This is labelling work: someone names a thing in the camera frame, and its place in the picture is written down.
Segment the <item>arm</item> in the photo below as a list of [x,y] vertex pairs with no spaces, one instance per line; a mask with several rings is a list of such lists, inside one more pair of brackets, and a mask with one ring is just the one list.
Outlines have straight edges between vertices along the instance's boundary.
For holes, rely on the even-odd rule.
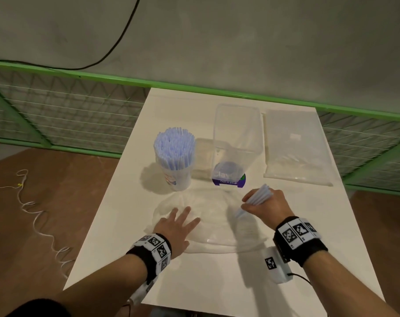
[[[176,218],[178,209],[175,208],[169,218],[162,218],[154,228],[154,233],[164,235],[171,243],[171,259],[187,249],[189,242],[185,238],[200,222],[200,218],[196,218],[183,226],[190,210],[187,207]],[[54,299],[73,317],[114,316],[146,278],[144,262],[136,255],[128,254],[73,284]]]
[[[244,196],[246,202],[257,189]],[[273,196],[258,206],[243,204],[241,208],[259,217],[268,227],[275,230],[286,218],[294,216],[281,190],[273,190]],[[331,317],[399,315],[341,265],[327,251],[311,255],[303,265],[304,271]]]

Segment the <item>plastic bag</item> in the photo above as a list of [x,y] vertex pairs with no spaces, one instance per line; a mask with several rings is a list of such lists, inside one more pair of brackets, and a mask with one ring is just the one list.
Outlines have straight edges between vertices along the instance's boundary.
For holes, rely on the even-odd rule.
[[314,111],[266,112],[266,178],[333,186],[326,138]]
[[188,235],[190,246],[186,252],[230,253],[256,249],[267,238],[252,215],[235,217],[241,198],[237,191],[227,192],[220,188],[175,192],[157,206],[152,224],[145,231],[151,233],[156,223],[168,217],[173,208],[178,208],[178,216],[190,206],[192,209],[186,222],[197,217],[201,222]]

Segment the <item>brown floor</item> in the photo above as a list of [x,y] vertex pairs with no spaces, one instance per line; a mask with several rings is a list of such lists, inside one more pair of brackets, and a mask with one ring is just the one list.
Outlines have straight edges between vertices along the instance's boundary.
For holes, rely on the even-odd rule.
[[356,192],[351,206],[385,300],[400,314],[400,197]]
[[[23,202],[46,209],[43,232],[56,236],[56,248],[78,254],[117,159],[28,149],[0,161],[0,186],[16,185],[15,173],[28,169]],[[357,192],[351,200],[367,250],[387,302],[400,313],[400,197]],[[0,316],[25,301],[59,292],[65,278],[54,261],[50,239],[32,231],[33,215],[19,210],[16,191],[0,189]],[[120,316],[127,315],[122,309]]]

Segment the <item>bundle of straws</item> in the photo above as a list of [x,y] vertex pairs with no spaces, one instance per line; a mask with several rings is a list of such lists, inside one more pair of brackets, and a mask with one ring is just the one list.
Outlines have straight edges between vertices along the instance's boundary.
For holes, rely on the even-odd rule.
[[[273,193],[269,190],[269,186],[264,184],[257,190],[254,195],[252,195],[246,203],[251,204],[251,205],[260,205],[266,200],[268,200],[270,197],[272,197]],[[236,218],[240,218],[243,216],[246,212],[239,208],[237,212],[235,213]]]
[[181,170],[194,161],[195,140],[187,129],[168,128],[154,141],[157,162],[169,170]]

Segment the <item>tabletop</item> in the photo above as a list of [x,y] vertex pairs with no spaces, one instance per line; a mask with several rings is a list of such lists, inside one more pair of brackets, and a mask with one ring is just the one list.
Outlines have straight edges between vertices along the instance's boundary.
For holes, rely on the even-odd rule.
[[[311,107],[151,89],[65,288],[125,254],[144,235],[156,206],[172,193],[155,163],[156,135],[168,127],[182,127],[207,145],[213,139],[219,103],[254,106],[262,113],[268,109],[315,111]],[[307,218],[320,232],[330,253],[383,298],[332,154],[331,159],[334,186],[328,187],[264,178],[263,153],[247,170],[246,184],[239,191],[244,194],[263,183],[281,189],[294,213]],[[212,181],[199,177],[189,188],[212,186]],[[269,236],[266,245],[273,245],[273,231],[258,224]],[[262,260],[258,251],[182,254],[160,274],[143,303],[240,317],[326,316],[308,283],[294,277],[288,283],[274,284],[263,277]],[[289,265],[294,273],[305,276],[298,264]]]

